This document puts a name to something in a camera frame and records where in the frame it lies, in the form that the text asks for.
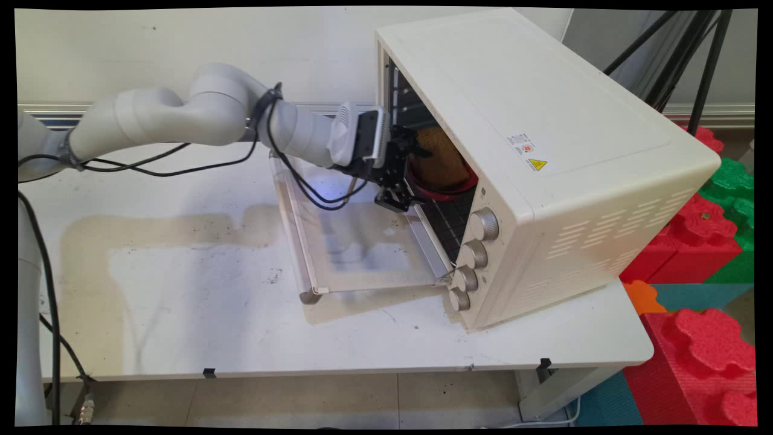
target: warning label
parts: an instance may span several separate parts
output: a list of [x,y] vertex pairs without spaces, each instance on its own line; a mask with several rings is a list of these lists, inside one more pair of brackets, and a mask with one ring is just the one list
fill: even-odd
[[531,163],[534,166],[535,170],[541,170],[543,166],[547,164],[544,160],[535,160],[535,159],[529,159],[529,163]]
[[545,148],[542,145],[535,145],[526,133],[505,136],[505,139],[510,144],[510,148],[515,150],[518,157],[534,172],[540,172],[550,160]]

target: white table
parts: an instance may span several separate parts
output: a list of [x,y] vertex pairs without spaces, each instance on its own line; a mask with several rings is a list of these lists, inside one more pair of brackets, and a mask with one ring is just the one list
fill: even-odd
[[[170,147],[108,158],[129,163]],[[248,148],[190,146],[147,167],[222,162]],[[62,334],[98,381],[201,378],[205,368],[217,377],[518,370],[549,358],[567,370],[548,379],[560,388],[545,382],[524,399],[538,402],[536,416],[653,353],[619,282],[474,334],[435,289],[302,305],[260,144],[246,163],[183,176],[66,170],[19,188],[48,245]],[[50,343],[41,325],[44,375]],[[62,355],[62,379],[75,381]]]

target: red foam block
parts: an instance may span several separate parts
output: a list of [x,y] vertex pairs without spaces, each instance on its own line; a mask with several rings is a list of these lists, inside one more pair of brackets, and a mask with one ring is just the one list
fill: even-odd
[[676,245],[668,235],[665,227],[650,241],[635,259],[620,273],[620,280],[633,283],[635,280],[648,282],[649,277],[657,272],[669,259],[676,254]]
[[695,139],[703,142],[705,146],[708,146],[717,154],[722,153],[722,150],[724,149],[724,143],[719,139],[714,138],[714,132],[708,128],[698,127],[698,130],[695,132]]
[[676,213],[668,236],[676,246],[672,255],[646,281],[650,284],[702,283],[741,253],[734,236],[737,227],[725,219],[722,207],[699,194]]
[[623,369],[644,424],[757,426],[754,348],[719,310],[645,313],[655,354]]

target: red bowl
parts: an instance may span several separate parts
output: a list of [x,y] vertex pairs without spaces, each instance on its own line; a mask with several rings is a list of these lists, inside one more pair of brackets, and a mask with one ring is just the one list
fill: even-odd
[[426,187],[421,184],[421,182],[416,178],[414,175],[414,166],[413,166],[413,156],[409,158],[408,160],[408,168],[407,168],[407,177],[408,181],[411,182],[418,190],[421,192],[422,195],[425,197],[435,200],[437,202],[448,202],[453,201],[459,198],[462,194],[465,194],[469,192],[471,189],[475,189],[476,186],[478,186],[478,176],[475,175],[475,171],[472,170],[472,168],[467,164],[466,161],[464,161],[465,168],[467,169],[467,172],[470,174],[470,177],[465,181],[464,183],[457,184],[455,186],[449,187],[446,190],[434,190],[429,187]]

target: oven door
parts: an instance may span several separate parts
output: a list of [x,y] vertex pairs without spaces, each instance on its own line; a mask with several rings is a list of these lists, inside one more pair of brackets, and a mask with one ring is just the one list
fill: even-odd
[[[323,197],[348,190],[351,177],[288,158]],[[326,293],[444,288],[447,264],[415,210],[398,214],[376,205],[377,187],[369,184],[344,208],[325,211],[304,196],[279,158],[269,163],[303,303]]]

